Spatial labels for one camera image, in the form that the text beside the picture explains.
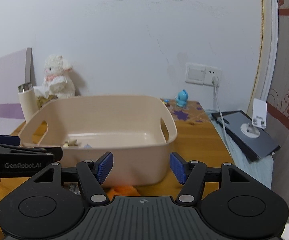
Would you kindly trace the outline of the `small beige skeleton figure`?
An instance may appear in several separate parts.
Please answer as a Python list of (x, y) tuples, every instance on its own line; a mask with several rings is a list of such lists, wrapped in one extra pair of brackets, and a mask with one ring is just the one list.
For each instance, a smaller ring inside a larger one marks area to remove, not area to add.
[(63, 148), (69, 148), (69, 147), (81, 147), (81, 143), (77, 139), (72, 139), (72, 140), (66, 140), (63, 145)]

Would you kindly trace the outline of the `orange plush toy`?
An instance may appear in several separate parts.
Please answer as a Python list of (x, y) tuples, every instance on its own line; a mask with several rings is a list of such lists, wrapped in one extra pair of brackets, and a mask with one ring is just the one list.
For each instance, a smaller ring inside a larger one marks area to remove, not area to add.
[(140, 196), (140, 193), (137, 191), (137, 189), (130, 185), (112, 187), (106, 192), (106, 194), (109, 200), (112, 200), (114, 196), (132, 196), (132, 197)]

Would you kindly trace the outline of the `purple white headboard panel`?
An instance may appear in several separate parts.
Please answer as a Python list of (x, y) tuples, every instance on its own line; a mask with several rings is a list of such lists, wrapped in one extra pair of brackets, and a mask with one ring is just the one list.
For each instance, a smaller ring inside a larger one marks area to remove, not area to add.
[(25, 118), (18, 87), (31, 81), (32, 48), (0, 58), (0, 134), (11, 134)]

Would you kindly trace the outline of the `cream thermos bottle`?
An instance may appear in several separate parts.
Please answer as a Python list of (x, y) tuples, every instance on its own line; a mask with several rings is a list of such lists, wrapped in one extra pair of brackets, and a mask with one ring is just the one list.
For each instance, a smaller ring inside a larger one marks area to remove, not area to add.
[(29, 82), (19, 85), (18, 96), (25, 121), (28, 123), (32, 116), (38, 111), (38, 105), (36, 103), (32, 84)]

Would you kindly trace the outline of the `tissue box with tissue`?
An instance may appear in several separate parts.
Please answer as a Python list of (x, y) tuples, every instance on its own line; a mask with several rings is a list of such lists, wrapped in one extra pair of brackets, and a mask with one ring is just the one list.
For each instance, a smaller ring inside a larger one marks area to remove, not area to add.
[(34, 86), (34, 93), (36, 98), (36, 104), (38, 109), (40, 109), (43, 105), (48, 103), (49, 101), (55, 100), (58, 97), (50, 93), (49, 87), (42, 85), (42, 86)]

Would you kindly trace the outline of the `beige plastic storage bin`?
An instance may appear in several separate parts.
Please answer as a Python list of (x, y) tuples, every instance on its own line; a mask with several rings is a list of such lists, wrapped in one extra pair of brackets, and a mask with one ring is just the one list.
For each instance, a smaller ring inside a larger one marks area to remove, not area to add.
[[(76, 96), (43, 105), (19, 137), (26, 147), (62, 146), (77, 139), (81, 147), (63, 149), (63, 167), (112, 152), (104, 185), (143, 186), (166, 176), (177, 129), (169, 109), (152, 96)], [(86, 144), (92, 148), (83, 148)]]

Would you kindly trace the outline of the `dark grey tablet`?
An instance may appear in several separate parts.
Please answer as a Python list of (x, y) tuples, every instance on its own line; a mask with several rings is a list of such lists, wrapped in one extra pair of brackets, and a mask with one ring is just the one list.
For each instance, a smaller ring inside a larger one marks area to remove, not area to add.
[(266, 131), (252, 126), (251, 119), (243, 111), (215, 112), (212, 117), (218, 124), (225, 125), (228, 135), (251, 162), (263, 159), (281, 148)]

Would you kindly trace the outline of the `white plush bunny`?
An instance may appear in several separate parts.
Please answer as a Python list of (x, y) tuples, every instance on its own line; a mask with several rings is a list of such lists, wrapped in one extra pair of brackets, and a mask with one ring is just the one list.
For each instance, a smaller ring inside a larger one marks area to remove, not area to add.
[(76, 88), (69, 76), (73, 66), (62, 55), (49, 55), (45, 60), (44, 82), (49, 95), (67, 99), (76, 95)]

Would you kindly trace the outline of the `blue bird figurine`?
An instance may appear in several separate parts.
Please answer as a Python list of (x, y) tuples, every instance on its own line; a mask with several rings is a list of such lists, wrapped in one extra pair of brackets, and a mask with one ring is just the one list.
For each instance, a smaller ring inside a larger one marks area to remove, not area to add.
[(181, 90), (175, 97), (176, 105), (178, 107), (186, 107), (188, 101), (188, 93), (185, 89)]

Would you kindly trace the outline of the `white phone stand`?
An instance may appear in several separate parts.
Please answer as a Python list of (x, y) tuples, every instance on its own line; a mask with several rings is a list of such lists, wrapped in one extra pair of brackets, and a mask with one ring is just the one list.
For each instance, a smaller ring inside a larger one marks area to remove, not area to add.
[(263, 100), (254, 99), (252, 108), (251, 123), (244, 123), (240, 130), (249, 138), (256, 139), (260, 137), (260, 128), (266, 128), (267, 103)]

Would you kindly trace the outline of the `white wall switch socket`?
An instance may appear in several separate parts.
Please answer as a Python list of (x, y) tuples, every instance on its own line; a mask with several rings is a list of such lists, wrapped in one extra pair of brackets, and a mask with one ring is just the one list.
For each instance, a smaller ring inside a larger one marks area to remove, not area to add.
[(198, 63), (186, 63), (186, 83), (219, 87), (222, 70)]

